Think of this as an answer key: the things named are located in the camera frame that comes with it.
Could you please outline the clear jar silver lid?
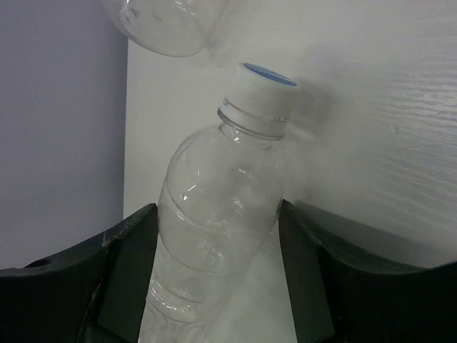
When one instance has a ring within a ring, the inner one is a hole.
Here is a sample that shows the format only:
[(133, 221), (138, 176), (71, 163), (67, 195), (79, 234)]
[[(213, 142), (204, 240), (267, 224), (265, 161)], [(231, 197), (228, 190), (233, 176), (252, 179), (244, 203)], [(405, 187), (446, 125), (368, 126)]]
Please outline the clear jar silver lid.
[(145, 49), (187, 57), (210, 42), (228, 1), (103, 0), (114, 26)]

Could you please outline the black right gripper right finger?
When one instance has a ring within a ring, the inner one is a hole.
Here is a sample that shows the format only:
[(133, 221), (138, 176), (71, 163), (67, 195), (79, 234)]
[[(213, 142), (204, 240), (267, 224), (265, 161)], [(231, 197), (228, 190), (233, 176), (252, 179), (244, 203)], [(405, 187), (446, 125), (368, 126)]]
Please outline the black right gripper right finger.
[(299, 342), (454, 342), (456, 263), (423, 268), (373, 254), (290, 202), (278, 219)]

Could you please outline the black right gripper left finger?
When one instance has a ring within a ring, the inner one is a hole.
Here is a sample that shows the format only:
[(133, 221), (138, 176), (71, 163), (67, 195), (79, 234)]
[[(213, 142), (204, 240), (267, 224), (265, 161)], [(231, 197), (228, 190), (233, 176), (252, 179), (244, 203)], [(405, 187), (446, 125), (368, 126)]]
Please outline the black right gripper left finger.
[(23, 268), (1, 270), (2, 342), (137, 342), (157, 206)]

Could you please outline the blue-labelled bottle blue cap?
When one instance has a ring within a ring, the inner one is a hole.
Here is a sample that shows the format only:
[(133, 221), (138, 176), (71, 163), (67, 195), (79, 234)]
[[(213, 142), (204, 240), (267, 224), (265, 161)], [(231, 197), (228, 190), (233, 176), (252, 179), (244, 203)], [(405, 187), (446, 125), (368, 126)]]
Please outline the blue-labelled bottle blue cap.
[(241, 63), (217, 114), (178, 147), (161, 188), (140, 342), (202, 342), (261, 244), (284, 194), (280, 142), (299, 85)]

